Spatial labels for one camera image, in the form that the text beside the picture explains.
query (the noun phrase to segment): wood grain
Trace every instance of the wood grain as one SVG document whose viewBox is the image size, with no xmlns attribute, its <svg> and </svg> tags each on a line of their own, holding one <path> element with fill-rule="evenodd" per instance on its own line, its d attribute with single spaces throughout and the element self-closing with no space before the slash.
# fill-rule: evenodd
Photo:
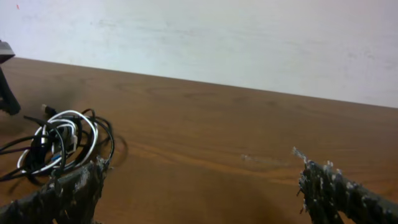
<svg viewBox="0 0 398 224">
<path fill-rule="evenodd" d="M 23 114 L 94 108 L 120 139 L 95 218 L 104 223 L 310 223 L 300 159 L 334 162 L 398 202 L 398 110 L 15 58 L 3 66 L 22 112 L 0 141 L 32 134 Z M 242 161 L 247 154 L 269 163 Z M 18 155 L 2 156 L 0 172 Z M 0 184 L 0 203 L 36 188 Z"/>
</svg>

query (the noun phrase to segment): white wall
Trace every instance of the white wall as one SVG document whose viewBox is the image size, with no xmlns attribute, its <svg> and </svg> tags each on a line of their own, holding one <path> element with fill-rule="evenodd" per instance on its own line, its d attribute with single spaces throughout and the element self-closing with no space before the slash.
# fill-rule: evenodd
<svg viewBox="0 0 398 224">
<path fill-rule="evenodd" d="M 397 10 L 396 0 L 1 0 L 0 39 L 24 58 L 398 107 Z"/>
</svg>

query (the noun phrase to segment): tangled cable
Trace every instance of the tangled cable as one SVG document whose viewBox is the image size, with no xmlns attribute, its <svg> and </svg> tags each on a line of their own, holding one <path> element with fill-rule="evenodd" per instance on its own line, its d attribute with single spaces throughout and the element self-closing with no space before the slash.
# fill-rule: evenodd
<svg viewBox="0 0 398 224">
<path fill-rule="evenodd" d="M 17 168 L 0 177 L 0 182 L 27 177 L 33 184 L 40 184 L 35 176 L 51 174 L 59 177 L 70 172 L 82 166 L 96 149 L 99 149 L 102 145 L 107 145 L 109 142 L 111 143 L 111 151 L 107 164 L 110 163 L 114 152 L 114 138 L 109 121 L 96 116 L 93 109 L 87 109 L 81 113 L 73 110 L 57 113 L 55 109 L 46 105 L 43 105 L 42 109 L 47 115 L 51 116 L 49 120 L 43 121 L 25 116 L 25 119 L 34 121 L 40 126 L 33 136 L 17 139 L 0 147 L 0 155 L 23 152 L 18 159 Z M 83 129 L 84 123 L 90 127 L 90 132 Z M 98 126 L 104 129 L 108 135 L 102 141 L 99 140 Z M 28 147 L 9 149 L 16 144 L 29 140 L 31 142 Z M 71 158 L 79 148 L 81 150 L 78 155 L 67 164 L 67 159 Z M 48 153 L 52 154 L 50 158 L 46 158 Z"/>
</svg>

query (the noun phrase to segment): tabletop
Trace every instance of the tabletop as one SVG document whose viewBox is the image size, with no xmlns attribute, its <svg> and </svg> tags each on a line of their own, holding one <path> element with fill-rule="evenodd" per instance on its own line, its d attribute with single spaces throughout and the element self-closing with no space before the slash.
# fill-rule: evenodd
<svg viewBox="0 0 398 224">
<path fill-rule="evenodd" d="M 43 103 L 112 122 L 99 222 L 311 223 L 294 146 L 398 202 L 397 109 L 21 58 L 2 69 L 22 107 L 0 114 L 2 144 L 33 134 L 22 115 L 41 116 Z M 2 156 L 0 172 L 18 157 Z M 0 183 L 0 205 L 37 189 Z"/>
</svg>

